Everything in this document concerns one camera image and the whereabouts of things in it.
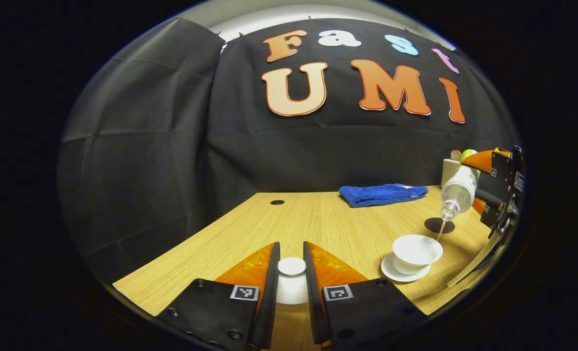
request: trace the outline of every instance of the black fabric curtain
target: black fabric curtain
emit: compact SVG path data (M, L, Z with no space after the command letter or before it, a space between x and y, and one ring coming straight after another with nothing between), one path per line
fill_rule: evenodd
M113 56L73 108L61 138L61 205L107 283L213 219L202 143L222 45L196 23L169 19Z
M343 30L360 46L323 46L319 33ZM297 30L298 52L267 62L264 40ZM385 40L392 34L409 40L419 55L400 53ZM431 49L447 55L460 74L451 71ZM420 72L420 84L431 115L366 111L359 106L364 89L354 59L377 62L391 77L398 65ZM309 94L303 64L326 62L327 97L311 114L286 117L267 107L261 75L290 68L289 96ZM449 100L438 78L458 86L465 124L449 119ZM505 103L474 66L437 43L383 24L353 19L316 19L280 24L231 40L219 58L209 106L206 140L219 211L224 213L257 192L337 191L341 186L403 183L440 184L443 158L451 150L511 149L518 136ZM507 191L490 177L478 186L498 197Z

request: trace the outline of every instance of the white bowl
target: white bowl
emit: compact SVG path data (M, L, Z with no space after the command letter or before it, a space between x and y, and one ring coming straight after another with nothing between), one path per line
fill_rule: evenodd
M397 271L415 274L438 261L442 257L443 247L433 238L410 234L393 242L393 253L392 263Z

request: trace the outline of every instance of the white saucer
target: white saucer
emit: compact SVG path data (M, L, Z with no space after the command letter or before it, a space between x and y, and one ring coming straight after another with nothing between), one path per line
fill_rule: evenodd
M430 268L432 268L432 265L429 264L425 268L423 268L421 271L418 271L417 273L414 273L414 274L400 273L400 272L398 272L397 269L395 269L395 266L393 265L393 256L395 256L395 253L389 253L384 258L384 260L382 260L382 264L380 264L380 268L382 269L382 272L384 273L384 275L391 278L392 280L395 280L396 282L413 282L414 280L421 279L421 278L425 277L427 275L427 273L430 271Z

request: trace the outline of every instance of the blue towel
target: blue towel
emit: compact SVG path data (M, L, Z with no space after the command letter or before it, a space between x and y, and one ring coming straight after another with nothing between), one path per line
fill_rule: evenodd
M385 184L376 187L342 187L339 193L350 207L388 205L395 202L419 200L427 194L427 187L409 187L404 184Z

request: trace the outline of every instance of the table surface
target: table surface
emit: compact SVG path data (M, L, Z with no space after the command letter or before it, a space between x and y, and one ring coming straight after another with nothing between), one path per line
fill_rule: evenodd
M302 258L304 241L335 255L368 279L385 277L380 263L392 242L407 234L427 235L423 223L438 217L440 187L429 186L419 200L353 209L337 193L258 193L213 224L137 271L114 287L152 315L158 315L195 278L215 280L249 254L280 242L280 257ZM284 200L271 205L272 200ZM488 242L490 229L470 209L454 219L456 228L442 234L440 260L414 282L392 281L423 313L430 314L463 289L471 287L491 264L449 288L447 282L469 264ZM271 350L312 350L308 304L276 305Z

